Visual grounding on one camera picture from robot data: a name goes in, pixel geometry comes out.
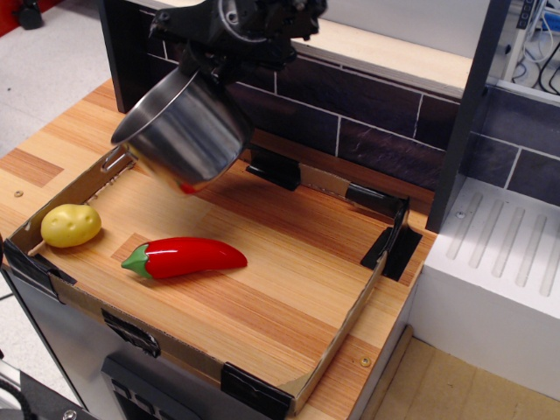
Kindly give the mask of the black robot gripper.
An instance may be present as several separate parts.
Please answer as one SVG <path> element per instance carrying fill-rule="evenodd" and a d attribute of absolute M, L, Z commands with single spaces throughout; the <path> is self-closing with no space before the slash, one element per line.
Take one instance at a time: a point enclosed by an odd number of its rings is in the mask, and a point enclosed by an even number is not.
<path fill-rule="evenodd" d="M 209 75 L 224 91 L 258 67 L 279 71 L 297 57 L 293 39 L 319 32 L 326 1 L 203 1 L 156 12 L 150 35 L 181 44 L 178 70 Z"/>

